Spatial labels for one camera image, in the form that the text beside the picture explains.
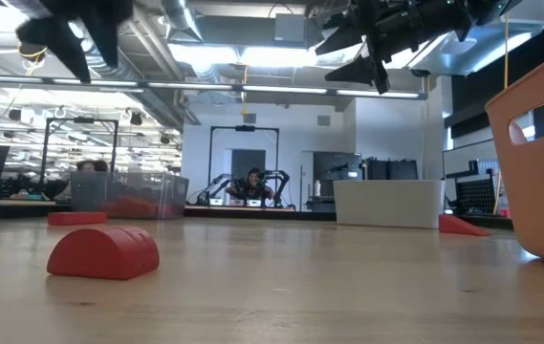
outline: orange plastic bin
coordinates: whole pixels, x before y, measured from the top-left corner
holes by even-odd
[[[491,100],[486,108],[520,245],[544,258],[544,137],[510,138],[513,118],[544,104],[544,64]]]

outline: man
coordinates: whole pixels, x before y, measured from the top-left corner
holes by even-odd
[[[253,167],[250,170],[246,179],[246,183],[234,184],[225,189],[225,191],[236,198],[244,198],[248,200],[261,200],[266,198],[268,200],[273,199],[273,190],[261,183],[261,170],[258,167]]]

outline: red foam block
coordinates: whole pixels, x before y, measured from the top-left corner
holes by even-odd
[[[466,221],[457,218],[456,216],[446,214],[440,215],[440,233],[478,236],[488,236],[492,234],[489,231],[480,228],[479,226],[474,226]]]
[[[54,275],[128,280],[159,267],[157,244],[137,227],[75,230],[54,247]]]
[[[104,224],[108,217],[104,212],[58,212],[49,214],[51,226],[75,226]]]

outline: person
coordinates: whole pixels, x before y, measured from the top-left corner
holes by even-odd
[[[85,172],[85,173],[92,173],[92,172],[107,172],[108,171],[108,164],[106,161],[98,160],[98,161],[79,161],[76,164],[76,170],[78,172]],[[57,199],[65,199],[67,197],[72,196],[72,186],[68,183],[68,186],[66,186],[63,191],[61,191],[58,195],[56,195],[54,198]]]
[[[261,183],[261,169],[253,167],[247,176],[247,182],[240,190],[239,185],[232,185],[225,189],[225,191],[237,198],[243,198],[246,196],[249,200],[260,200],[262,198],[273,199],[273,190]]]

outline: red half-cylinder block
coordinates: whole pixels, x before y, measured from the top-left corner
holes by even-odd
[[[440,233],[488,236],[490,232],[463,221],[456,216],[440,215]]]
[[[54,275],[128,280],[159,267],[157,244],[137,227],[75,230],[54,247]]]
[[[58,212],[49,214],[51,226],[77,226],[104,224],[108,217],[104,212]]]

